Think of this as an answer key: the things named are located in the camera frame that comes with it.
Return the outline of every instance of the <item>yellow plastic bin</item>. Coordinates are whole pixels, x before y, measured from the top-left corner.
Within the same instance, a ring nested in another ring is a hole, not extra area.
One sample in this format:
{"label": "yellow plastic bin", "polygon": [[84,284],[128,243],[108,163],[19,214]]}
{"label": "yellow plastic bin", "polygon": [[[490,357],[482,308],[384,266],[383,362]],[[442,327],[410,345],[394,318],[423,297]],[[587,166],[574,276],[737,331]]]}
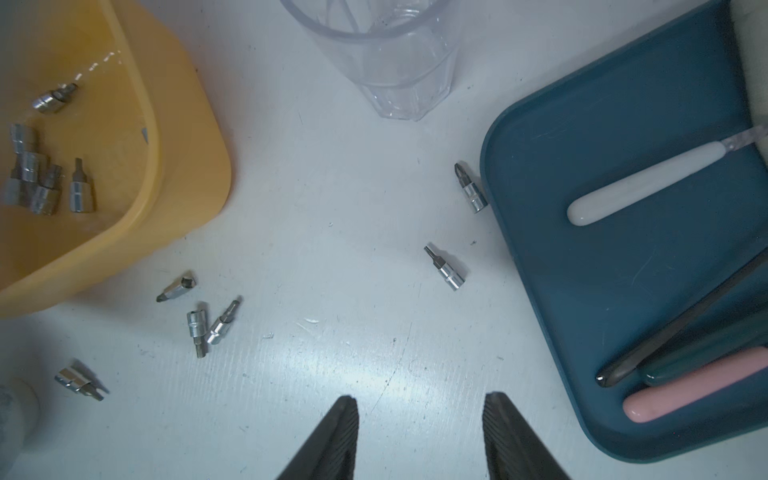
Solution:
{"label": "yellow plastic bin", "polygon": [[[213,112],[179,41],[134,0],[39,0],[0,7],[0,118],[40,132],[64,168],[52,217],[0,206],[0,316],[43,310],[212,219],[231,166]],[[73,101],[33,111],[74,81]],[[142,129],[146,128],[148,142]],[[4,182],[15,155],[0,136]],[[84,159],[97,211],[73,214],[68,186]]]}

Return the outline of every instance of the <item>clear plastic cup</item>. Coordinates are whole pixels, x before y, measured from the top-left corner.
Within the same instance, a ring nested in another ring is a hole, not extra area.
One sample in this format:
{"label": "clear plastic cup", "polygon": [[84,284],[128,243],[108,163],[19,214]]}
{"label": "clear plastic cup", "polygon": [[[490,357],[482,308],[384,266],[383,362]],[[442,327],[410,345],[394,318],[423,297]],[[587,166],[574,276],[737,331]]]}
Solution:
{"label": "clear plastic cup", "polygon": [[451,91],[462,0],[280,0],[384,118],[418,120]]}

